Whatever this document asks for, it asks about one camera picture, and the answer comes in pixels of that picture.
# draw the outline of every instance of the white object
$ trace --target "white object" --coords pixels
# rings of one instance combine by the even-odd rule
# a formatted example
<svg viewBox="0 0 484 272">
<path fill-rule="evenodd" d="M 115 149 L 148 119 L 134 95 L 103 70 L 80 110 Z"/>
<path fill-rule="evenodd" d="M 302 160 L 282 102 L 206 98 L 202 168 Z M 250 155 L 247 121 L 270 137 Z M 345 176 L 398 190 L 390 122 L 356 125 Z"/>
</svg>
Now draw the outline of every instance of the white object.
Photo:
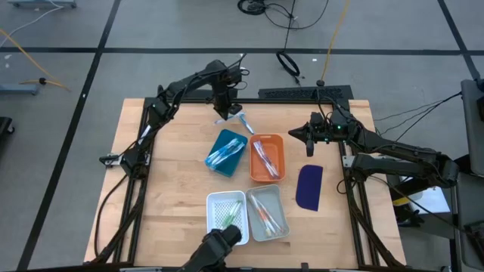
<svg viewBox="0 0 484 272">
<path fill-rule="evenodd" d="M 242 191 L 211 193 L 206 197 L 206 232 L 209 233 L 214 228 L 222 229 L 225 218 L 230 215 L 230 211 L 237 205 L 237 201 L 242 202 L 242 207 L 232 224 L 237 226 L 242 233 L 242 240 L 235 245 L 242 246 L 249 242 L 247 201 L 245 193 Z"/>
<path fill-rule="evenodd" d="M 447 201 L 445 200 L 444 193 L 442 192 L 442 188 L 440 187 L 433 187 L 427 190 L 423 190 L 421 192 L 421 197 L 419 199 L 414 199 L 413 194 L 409 196 L 412 200 L 423 206 L 425 209 L 433 213 L 444 213 L 444 212 L 451 212 L 450 208 L 448 207 Z M 423 209 L 419 206 L 415 205 L 414 203 L 410 202 L 410 206 L 413 210 L 419 210 L 419 215 L 426 215 Z"/>
</svg>

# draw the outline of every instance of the blue cloth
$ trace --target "blue cloth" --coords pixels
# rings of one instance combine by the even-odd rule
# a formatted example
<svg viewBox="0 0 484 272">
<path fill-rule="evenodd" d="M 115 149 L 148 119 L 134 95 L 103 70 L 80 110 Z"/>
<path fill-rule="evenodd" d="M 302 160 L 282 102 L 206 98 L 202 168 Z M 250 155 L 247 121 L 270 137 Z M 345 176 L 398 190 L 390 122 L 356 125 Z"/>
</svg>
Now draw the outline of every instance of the blue cloth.
<svg viewBox="0 0 484 272">
<path fill-rule="evenodd" d="M 318 211 L 323 168 L 317 165 L 304 165 L 299 172 L 296 189 L 296 203 L 299 207 Z"/>
</svg>

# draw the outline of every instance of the green object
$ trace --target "green object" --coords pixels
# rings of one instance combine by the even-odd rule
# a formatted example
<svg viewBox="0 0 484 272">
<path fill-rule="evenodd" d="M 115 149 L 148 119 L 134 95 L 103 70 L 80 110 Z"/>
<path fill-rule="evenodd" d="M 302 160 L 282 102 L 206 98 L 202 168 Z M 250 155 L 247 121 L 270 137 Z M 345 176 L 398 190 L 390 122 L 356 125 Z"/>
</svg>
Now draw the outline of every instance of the green object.
<svg viewBox="0 0 484 272">
<path fill-rule="evenodd" d="M 224 219 L 222 223 L 223 229 L 227 228 L 230 224 L 232 224 L 232 222 L 235 219 L 235 216 L 237 216 L 238 212 L 240 211 L 241 206 L 242 206 L 242 201 L 239 200 L 237 201 L 237 203 L 235 203 L 234 208 L 231 209 L 231 211 L 228 213 L 227 217 Z"/>
</svg>

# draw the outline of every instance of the white tray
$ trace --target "white tray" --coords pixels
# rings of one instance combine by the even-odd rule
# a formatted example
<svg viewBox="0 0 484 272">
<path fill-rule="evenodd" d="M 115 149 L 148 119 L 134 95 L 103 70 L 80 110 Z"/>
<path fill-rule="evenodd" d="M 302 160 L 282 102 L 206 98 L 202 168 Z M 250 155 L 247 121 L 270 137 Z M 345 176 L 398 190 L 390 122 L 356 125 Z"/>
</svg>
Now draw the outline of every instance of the white tray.
<svg viewBox="0 0 484 272">
<path fill-rule="evenodd" d="M 206 232 L 222 229 L 222 223 L 237 201 L 242 201 L 237 217 L 232 222 L 242 233 L 242 240 L 236 246 L 249 242 L 249 221 L 247 219 L 247 201 L 242 191 L 211 193 L 206 197 Z"/>
</svg>

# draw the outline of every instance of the yellow cable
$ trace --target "yellow cable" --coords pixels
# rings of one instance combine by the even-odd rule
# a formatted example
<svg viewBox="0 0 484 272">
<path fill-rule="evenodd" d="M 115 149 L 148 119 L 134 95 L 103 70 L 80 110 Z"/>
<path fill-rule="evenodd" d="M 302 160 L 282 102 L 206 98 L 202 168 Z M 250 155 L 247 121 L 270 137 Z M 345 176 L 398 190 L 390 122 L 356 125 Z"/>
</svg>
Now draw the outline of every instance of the yellow cable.
<svg viewBox="0 0 484 272">
<path fill-rule="evenodd" d="M 35 79 L 33 79 L 33 80 L 26 80 L 26 81 L 21 82 L 19 84 L 32 84 L 32 83 L 34 83 L 34 84 L 39 83 L 39 80 L 38 79 L 37 80 L 35 80 Z M 57 82 L 53 82 L 51 80 L 45 80 L 45 83 L 51 84 L 51 85 L 55 85 L 57 87 L 65 88 L 66 90 L 70 91 L 66 86 L 64 86 L 64 85 L 62 85 L 60 83 L 57 83 Z"/>
<path fill-rule="evenodd" d="M 340 21 L 336 25 L 336 29 L 334 30 L 333 37 L 331 38 L 330 47 L 327 49 L 326 61 L 324 62 L 323 75 L 321 76 L 321 80 L 323 81 L 324 81 L 324 76 L 326 75 L 327 65 L 330 63 L 330 54 L 331 54 L 331 49 L 333 48 L 334 40 L 338 35 L 338 31 L 340 31 L 340 26 L 343 24 L 343 20 L 345 19 L 346 12 L 348 11 L 348 7 L 349 7 L 349 0 L 346 0 L 345 7 L 343 8 L 343 12 L 341 13 L 341 16 L 340 16 Z"/>
<path fill-rule="evenodd" d="M 44 69 L 40 64 L 38 64 L 25 50 L 15 41 L 13 40 L 3 29 L 0 28 L 0 33 L 3 34 L 7 39 L 10 40 L 11 43 L 13 43 L 17 48 L 37 67 L 39 68 L 45 75 L 49 76 L 52 78 L 55 82 L 49 82 L 53 85 L 65 88 L 66 90 L 69 90 L 68 87 L 65 85 L 61 84 L 58 79 L 55 78 L 55 76 L 51 75 L 46 69 Z"/>
</svg>

